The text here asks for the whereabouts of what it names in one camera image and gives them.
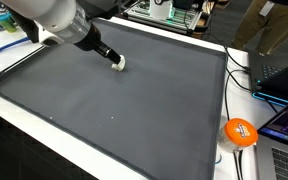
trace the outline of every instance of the white sticker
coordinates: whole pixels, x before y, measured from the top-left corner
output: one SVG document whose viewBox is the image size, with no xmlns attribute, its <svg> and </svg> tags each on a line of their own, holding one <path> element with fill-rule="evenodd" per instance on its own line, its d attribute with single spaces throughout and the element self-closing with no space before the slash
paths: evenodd
<svg viewBox="0 0 288 180">
<path fill-rule="evenodd" d="M 267 1 L 266 4 L 264 5 L 264 7 L 262 8 L 261 12 L 260 12 L 260 15 L 266 16 L 271 11 L 273 6 L 274 6 L 273 2 Z"/>
</svg>

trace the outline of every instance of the desk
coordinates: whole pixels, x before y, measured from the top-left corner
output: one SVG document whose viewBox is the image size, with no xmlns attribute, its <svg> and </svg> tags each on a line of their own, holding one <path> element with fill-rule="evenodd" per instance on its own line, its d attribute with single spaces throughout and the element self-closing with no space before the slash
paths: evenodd
<svg viewBox="0 0 288 180">
<path fill-rule="evenodd" d="M 146 32 L 160 34 L 161 36 L 170 37 L 172 39 L 224 52 L 224 48 L 222 46 L 213 43 L 193 39 L 123 19 L 112 18 L 110 21 L 144 30 Z M 23 36 L 24 34 L 22 32 L 18 32 L 18 34 L 1 34 L 0 39 L 3 40 L 0 40 L 0 45 L 15 39 L 19 39 Z M 26 56 L 39 47 L 40 45 L 26 43 L 1 52 L 0 70 L 6 68 L 13 62 L 20 60 L 22 57 Z M 229 51 L 232 57 L 235 58 L 238 62 L 243 65 L 247 65 L 247 53 L 233 49 L 229 49 Z M 229 63 L 228 68 L 232 70 L 237 69 L 238 67 L 232 63 Z M 238 81 L 242 82 L 243 85 L 248 86 L 247 76 L 239 74 L 235 74 L 235 76 Z M 270 109 L 268 104 L 253 99 L 249 93 L 239 89 L 233 82 L 230 82 L 228 86 L 228 106 L 231 117 L 241 117 L 247 119 L 257 128 L 274 115 L 274 112 Z M 4 118 L 6 121 L 15 125 L 25 133 L 45 144 L 58 154 L 70 160 L 98 179 L 145 179 L 145 177 L 133 171 L 132 169 L 129 169 L 123 164 L 120 164 L 114 159 L 97 151 L 93 147 L 88 146 L 84 142 L 74 138 L 73 136 L 63 132 L 60 129 L 57 129 L 56 127 L 46 123 L 44 120 L 26 112 L 25 110 L 13 105 L 12 103 L 3 100 L 2 98 L 0 98 L 0 117 Z M 221 126 L 223 126 L 225 122 L 226 113 L 225 106 L 223 106 Z M 222 151 L 222 156 L 222 162 L 216 165 L 214 179 L 237 179 L 233 155 Z M 245 180 L 258 179 L 254 148 L 250 147 L 245 150 L 242 166 Z"/>
</svg>

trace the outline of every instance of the keyboard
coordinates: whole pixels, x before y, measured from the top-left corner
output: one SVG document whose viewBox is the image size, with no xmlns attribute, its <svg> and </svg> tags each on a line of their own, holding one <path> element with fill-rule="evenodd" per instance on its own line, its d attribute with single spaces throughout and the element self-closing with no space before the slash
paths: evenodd
<svg viewBox="0 0 288 180">
<path fill-rule="evenodd" d="M 274 74 L 276 74 L 282 70 L 280 68 L 276 68 L 276 67 L 265 65 L 265 64 L 262 65 L 262 69 L 263 69 L 264 79 L 267 79 L 270 76 L 273 76 Z"/>
<path fill-rule="evenodd" d="M 288 153 L 272 148 L 276 179 L 288 180 Z"/>
</svg>

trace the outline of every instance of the dark gray surface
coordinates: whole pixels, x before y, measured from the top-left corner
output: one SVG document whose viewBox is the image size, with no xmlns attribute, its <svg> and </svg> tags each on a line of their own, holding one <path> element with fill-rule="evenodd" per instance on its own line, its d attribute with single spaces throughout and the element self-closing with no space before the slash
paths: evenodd
<svg viewBox="0 0 288 180">
<path fill-rule="evenodd" d="M 230 0 L 230 4 L 225 9 L 214 9 L 214 14 L 212 15 L 212 28 L 206 32 L 208 34 L 215 35 L 219 38 L 223 44 L 230 45 L 232 39 L 234 38 L 235 32 L 242 21 L 242 18 L 251 4 L 252 0 Z M 262 32 L 258 33 L 246 46 L 245 51 L 253 51 L 257 46 Z M 207 38 L 207 41 L 214 42 L 218 44 L 216 39 L 213 37 Z M 272 55 L 286 56 L 288 60 L 288 40 L 285 41 Z"/>
<path fill-rule="evenodd" d="M 149 178 L 212 179 L 225 54 L 95 24 L 126 56 L 124 72 L 62 45 L 0 77 L 0 95 Z"/>
</svg>

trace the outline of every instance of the laptop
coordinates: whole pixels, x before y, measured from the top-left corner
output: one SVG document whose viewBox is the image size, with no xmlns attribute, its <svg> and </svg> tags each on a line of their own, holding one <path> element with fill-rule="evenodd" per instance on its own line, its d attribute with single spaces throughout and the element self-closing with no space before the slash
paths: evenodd
<svg viewBox="0 0 288 180">
<path fill-rule="evenodd" d="M 249 53 L 253 97 L 280 106 L 288 105 L 288 58 Z"/>
<path fill-rule="evenodd" d="M 257 160 L 261 180 L 288 180 L 288 106 L 259 130 Z"/>
</svg>

